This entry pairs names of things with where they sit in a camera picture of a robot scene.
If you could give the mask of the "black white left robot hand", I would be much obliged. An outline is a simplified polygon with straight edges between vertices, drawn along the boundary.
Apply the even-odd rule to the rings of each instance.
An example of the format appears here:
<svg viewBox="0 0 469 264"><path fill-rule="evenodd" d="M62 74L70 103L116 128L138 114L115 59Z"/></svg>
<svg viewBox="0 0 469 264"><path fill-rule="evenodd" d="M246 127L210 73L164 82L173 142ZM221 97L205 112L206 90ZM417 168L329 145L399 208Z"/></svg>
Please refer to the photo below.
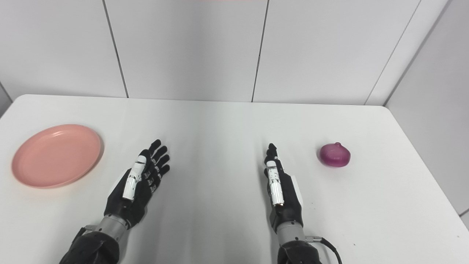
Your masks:
<svg viewBox="0 0 469 264"><path fill-rule="evenodd" d="M168 148L161 140L142 150L109 195L104 216L121 218L127 229L140 223L152 195L170 170L169 160Z"/></svg>

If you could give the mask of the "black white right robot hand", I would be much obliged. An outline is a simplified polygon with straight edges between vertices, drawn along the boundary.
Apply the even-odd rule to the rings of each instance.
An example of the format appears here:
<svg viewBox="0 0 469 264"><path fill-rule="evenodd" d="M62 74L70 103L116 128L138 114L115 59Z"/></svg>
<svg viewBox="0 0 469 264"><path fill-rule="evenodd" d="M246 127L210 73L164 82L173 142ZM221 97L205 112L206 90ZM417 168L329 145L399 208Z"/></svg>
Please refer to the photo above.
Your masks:
<svg viewBox="0 0 469 264"><path fill-rule="evenodd" d="M304 227L303 209L292 177L284 171L273 143L268 145L265 155L263 173L267 178L267 192L272 208L269 216L272 229L277 233L282 224L292 222Z"/></svg>

